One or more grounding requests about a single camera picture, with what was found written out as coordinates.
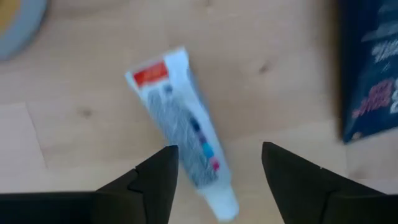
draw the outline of toothpaste tube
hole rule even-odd
[[[231,221],[239,205],[231,173],[208,111],[195,88],[188,54],[180,48],[127,72],[129,86],[170,144],[198,193],[221,222]]]

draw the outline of wooden floor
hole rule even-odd
[[[335,7],[52,1],[33,43],[0,63],[0,192],[94,190],[161,149],[165,141],[123,75],[180,45],[233,171],[235,223],[282,223],[261,165],[263,141],[398,191],[390,184],[398,177],[396,131],[348,147],[339,140]],[[216,223],[183,171],[170,223]]]

